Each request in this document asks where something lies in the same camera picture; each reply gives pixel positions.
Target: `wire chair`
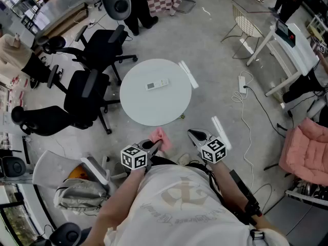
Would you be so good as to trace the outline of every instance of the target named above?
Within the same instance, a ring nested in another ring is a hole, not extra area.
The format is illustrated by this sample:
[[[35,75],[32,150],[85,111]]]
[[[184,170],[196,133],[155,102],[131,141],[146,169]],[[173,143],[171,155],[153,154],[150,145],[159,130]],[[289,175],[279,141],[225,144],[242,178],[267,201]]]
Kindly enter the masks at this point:
[[[234,20],[236,21],[236,24],[234,25],[234,27],[225,35],[225,37],[221,40],[221,42],[223,42],[224,40],[226,40],[229,37],[242,37],[244,35],[244,33],[247,35],[246,39],[243,41],[243,43],[241,44],[241,46],[238,48],[238,50],[235,52],[235,54],[233,55],[233,59],[248,59],[250,58],[252,55],[250,55],[249,57],[243,57],[243,58],[236,58],[235,55],[237,54],[237,52],[240,50],[240,48],[244,45],[244,43],[246,42],[246,40],[249,37],[257,37],[257,43],[256,43],[256,47],[254,52],[257,49],[257,45],[258,42],[260,40],[261,37],[263,37],[263,34],[261,33],[261,31],[251,22],[247,19],[247,17],[235,6],[232,5],[232,10],[233,10],[233,17]],[[238,25],[238,27],[242,30],[242,34],[241,35],[230,35],[228,36],[231,31]]]

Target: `pink cloth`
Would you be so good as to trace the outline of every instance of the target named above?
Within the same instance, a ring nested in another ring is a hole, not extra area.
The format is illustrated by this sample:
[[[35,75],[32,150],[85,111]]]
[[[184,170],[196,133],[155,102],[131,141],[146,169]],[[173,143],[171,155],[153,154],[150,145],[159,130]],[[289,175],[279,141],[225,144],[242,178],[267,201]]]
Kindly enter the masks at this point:
[[[159,149],[161,151],[169,150],[172,147],[172,143],[170,142],[168,136],[161,127],[155,129],[152,133],[150,133],[148,138],[151,140],[152,143],[155,143],[160,139],[163,140],[163,144]]]
[[[279,165],[301,179],[328,186],[328,128],[306,118],[288,131]]]

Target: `window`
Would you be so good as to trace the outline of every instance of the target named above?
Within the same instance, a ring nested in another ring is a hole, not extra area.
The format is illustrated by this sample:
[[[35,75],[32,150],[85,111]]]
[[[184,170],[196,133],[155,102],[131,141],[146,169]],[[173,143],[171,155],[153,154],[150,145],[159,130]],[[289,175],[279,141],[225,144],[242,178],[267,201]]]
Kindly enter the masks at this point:
[[[14,184],[0,186],[1,195],[5,193],[7,203],[2,199],[0,215],[18,245],[29,246],[36,240],[38,232],[24,204],[19,188]]]

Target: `pink cushioned chair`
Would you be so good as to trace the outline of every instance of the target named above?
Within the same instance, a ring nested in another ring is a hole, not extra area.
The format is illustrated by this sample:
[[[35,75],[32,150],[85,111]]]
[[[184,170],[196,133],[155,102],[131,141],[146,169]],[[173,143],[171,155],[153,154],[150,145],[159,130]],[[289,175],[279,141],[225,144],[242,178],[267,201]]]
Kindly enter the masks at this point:
[[[288,130],[279,166],[308,182],[328,186],[328,128],[306,118]]]

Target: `backpack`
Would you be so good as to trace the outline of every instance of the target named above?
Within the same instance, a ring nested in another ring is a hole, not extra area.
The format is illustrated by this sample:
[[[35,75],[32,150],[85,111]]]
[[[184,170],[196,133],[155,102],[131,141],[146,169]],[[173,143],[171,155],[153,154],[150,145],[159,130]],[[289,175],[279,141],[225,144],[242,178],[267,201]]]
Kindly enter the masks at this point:
[[[98,212],[109,195],[98,182],[80,178],[66,179],[56,190],[54,204],[61,210]]]

